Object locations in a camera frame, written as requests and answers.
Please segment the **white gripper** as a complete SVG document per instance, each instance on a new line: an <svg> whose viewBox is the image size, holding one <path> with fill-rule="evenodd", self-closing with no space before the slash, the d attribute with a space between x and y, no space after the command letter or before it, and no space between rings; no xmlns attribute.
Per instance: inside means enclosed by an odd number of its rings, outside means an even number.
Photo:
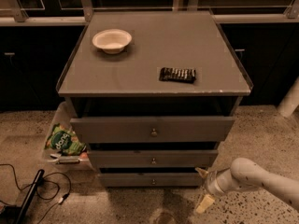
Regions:
<svg viewBox="0 0 299 224"><path fill-rule="evenodd" d="M203 214L215 202L213 196L220 197L228 193L231 187L232 177L228 169L208 173L207 170L196 167L195 171L202 178L206 178L204 187L210 194L205 194L195 208L196 214Z"/></svg>

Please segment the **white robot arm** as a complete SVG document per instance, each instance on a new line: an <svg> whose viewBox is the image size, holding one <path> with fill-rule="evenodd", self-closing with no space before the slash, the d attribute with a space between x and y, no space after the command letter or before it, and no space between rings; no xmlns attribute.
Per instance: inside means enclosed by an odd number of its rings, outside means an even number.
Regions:
<svg viewBox="0 0 299 224"><path fill-rule="evenodd" d="M237 158L220 171L209 172L198 167L195 170L204 179L205 188L195 208L197 214L203 214L217 198L229 192L255 191L258 188L299 210L299 182L270 173L252 160Z"/></svg>

